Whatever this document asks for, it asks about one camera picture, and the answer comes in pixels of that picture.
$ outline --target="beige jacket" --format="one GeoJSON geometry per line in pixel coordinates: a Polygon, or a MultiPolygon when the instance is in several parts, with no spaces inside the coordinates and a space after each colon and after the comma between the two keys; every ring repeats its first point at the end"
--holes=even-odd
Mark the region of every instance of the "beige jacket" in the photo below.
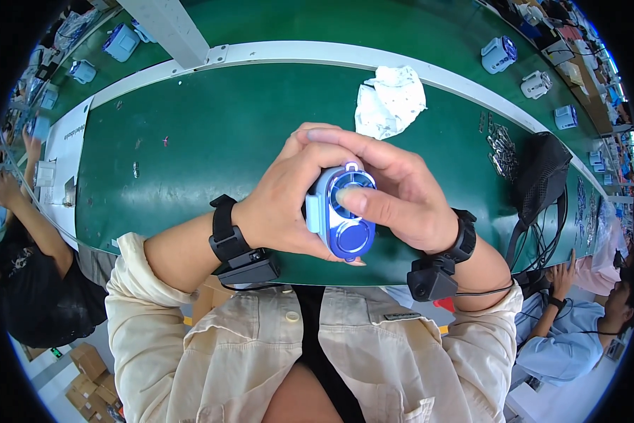
{"type": "MultiPolygon", "coordinates": [[[[118,240],[106,298],[127,421],[260,422],[302,353],[295,293],[237,293],[186,334],[179,306],[197,293],[158,280],[143,241],[118,240]]],[[[441,338],[378,288],[326,288],[319,340],[367,422],[503,422],[521,305],[517,286],[491,309],[456,312],[441,338]]]]}

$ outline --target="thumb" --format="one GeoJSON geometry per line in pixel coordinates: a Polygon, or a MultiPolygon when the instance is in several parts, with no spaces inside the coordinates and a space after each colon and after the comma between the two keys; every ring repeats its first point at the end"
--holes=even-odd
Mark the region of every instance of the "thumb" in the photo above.
{"type": "Polygon", "coordinates": [[[371,188],[343,188],[336,193],[336,201],[365,220],[402,232],[413,232],[427,221],[427,210],[420,204],[371,188]]]}

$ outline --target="person in black shirt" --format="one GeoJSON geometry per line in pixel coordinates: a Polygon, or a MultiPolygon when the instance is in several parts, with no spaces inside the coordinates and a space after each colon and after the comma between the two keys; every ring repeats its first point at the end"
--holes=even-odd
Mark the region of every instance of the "person in black shirt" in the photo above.
{"type": "MultiPolygon", "coordinates": [[[[28,138],[26,147],[32,142],[28,138]]],[[[29,154],[35,162],[37,150],[29,154]]],[[[31,183],[29,165],[25,177],[31,183]]],[[[104,287],[84,276],[72,248],[5,171],[0,205],[9,211],[0,241],[0,299],[9,333],[33,348],[60,347],[92,334],[107,319],[104,287]]]]}

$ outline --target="hand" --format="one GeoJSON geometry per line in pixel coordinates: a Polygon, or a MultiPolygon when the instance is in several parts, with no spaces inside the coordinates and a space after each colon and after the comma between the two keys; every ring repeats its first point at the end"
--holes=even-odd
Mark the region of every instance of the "hand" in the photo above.
{"type": "Polygon", "coordinates": [[[554,286],[553,297],[559,301],[566,298],[575,281],[575,249],[571,250],[571,262],[552,266],[546,272],[547,279],[554,286]]]}
{"type": "Polygon", "coordinates": [[[18,201],[23,199],[14,175],[0,170],[0,206],[13,210],[18,201]]]}
{"type": "MultiPolygon", "coordinates": [[[[304,123],[291,134],[279,156],[265,172],[249,196],[232,208],[232,222],[240,228],[252,248],[311,255],[329,261],[343,261],[326,248],[316,233],[307,230],[301,207],[305,194],[321,174],[322,168],[362,162],[354,153],[325,143],[304,144],[296,134],[327,124],[304,123]]],[[[348,263],[364,265],[357,258],[348,263]]]]}
{"type": "Polygon", "coordinates": [[[37,163],[39,161],[40,152],[42,151],[42,140],[28,135],[25,127],[21,135],[23,136],[25,151],[28,153],[28,163],[37,163]]]}
{"type": "Polygon", "coordinates": [[[457,238],[457,216],[439,183],[415,153],[342,129],[298,131],[304,145],[338,145],[361,158],[378,190],[340,190],[338,202],[368,221],[389,227],[400,240],[427,254],[450,249],[457,238]]]}

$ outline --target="jacket sleeve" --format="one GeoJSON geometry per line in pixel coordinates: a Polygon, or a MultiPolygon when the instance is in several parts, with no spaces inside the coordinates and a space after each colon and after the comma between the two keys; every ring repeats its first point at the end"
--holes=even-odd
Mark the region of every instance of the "jacket sleeve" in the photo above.
{"type": "Polygon", "coordinates": [[[179,306],[197,299],[155,277],[143,251],[145,238],[118,239],[121,256],[107,288],[108,335],[115,384],[128,422],[163,422],[186,334],[179,306]]]}
{"type": "Polygon", "coordinates": [[[601,358],[593,334],[559,334],[531,338],[519,351],[516,363],[541,382],[561,385],[589,373],[601,358]]]}
{"type": "Polygon", "coordinates": [[[473,421],[504,421],[502,409],[516,358],[515,315],[523,295],[515,286],[498,304],[482,311],[456,310],[442,338],[473,421]]]}

